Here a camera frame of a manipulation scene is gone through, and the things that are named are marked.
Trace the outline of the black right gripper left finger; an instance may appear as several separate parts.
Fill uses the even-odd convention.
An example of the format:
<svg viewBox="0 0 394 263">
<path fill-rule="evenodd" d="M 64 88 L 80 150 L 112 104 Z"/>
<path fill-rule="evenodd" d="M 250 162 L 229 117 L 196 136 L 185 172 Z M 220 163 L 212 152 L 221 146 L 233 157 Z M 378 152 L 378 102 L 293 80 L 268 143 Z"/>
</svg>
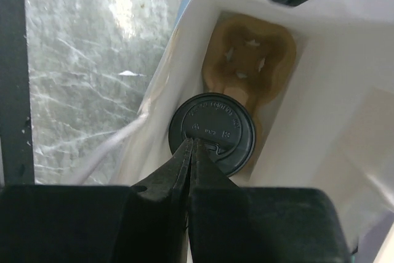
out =
<svg viewBox="0 0 394 263">
<path fill-rule="evenodd" d="M 192 149 L 132 186 L 7 186 L 1 261 L 186 262 Z"/>
</svg>

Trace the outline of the separated brown cup carrier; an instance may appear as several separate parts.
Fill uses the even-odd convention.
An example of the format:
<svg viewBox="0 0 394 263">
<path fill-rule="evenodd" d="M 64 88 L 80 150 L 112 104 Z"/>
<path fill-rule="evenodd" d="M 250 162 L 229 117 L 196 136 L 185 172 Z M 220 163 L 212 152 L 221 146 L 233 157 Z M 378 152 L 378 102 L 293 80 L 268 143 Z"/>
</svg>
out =
<svg viewBox="0 0 394 263">
<path fill-rule="evenodd" d="M 296 60 L 296 42 L 283 26 L 236 14 L 215 26 L 202 74 L 211 92 L 236 99 L 252 116 L 256 149 L 263 146 L 262 106 L 283 90 Z"/>
</svg>

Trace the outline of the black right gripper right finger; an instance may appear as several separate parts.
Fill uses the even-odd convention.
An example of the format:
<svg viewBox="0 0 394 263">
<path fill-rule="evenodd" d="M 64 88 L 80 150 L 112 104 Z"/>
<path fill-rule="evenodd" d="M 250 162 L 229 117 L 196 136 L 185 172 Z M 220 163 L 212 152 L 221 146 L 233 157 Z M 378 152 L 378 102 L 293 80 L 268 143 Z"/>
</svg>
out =
<svg viewBox="0 0 394 263">
<path fill-rule="evenodd" d="M 239 187 L 200 140 L 191 153 L 194 262 L 350 262 L 335 207 L 317 188 Z"/>
</svg>

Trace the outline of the light blue paper bag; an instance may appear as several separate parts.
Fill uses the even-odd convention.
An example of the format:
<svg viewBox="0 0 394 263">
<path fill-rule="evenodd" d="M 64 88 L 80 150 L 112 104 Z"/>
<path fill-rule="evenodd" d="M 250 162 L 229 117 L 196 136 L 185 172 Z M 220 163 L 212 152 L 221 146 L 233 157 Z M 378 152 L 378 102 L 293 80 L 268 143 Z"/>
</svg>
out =
<svg viewBox="0 0 394 263">
<path fill-rule="evenodd" d="M 207 89 L 202 67 L 216 25 L 245 14 L 287 28 L 297 55 L 283 90 L 262 106 L 263 146 L 244 185 L 314 186 L 334 202 L 357 262 L 390 242 L 393 220 L 393 0 L 182 0 L 137 119 L 69 178 L 82 184 L 123 144 L 112 182 L 130 184 L 169 154 L 171 114 Z"/>
</svg>

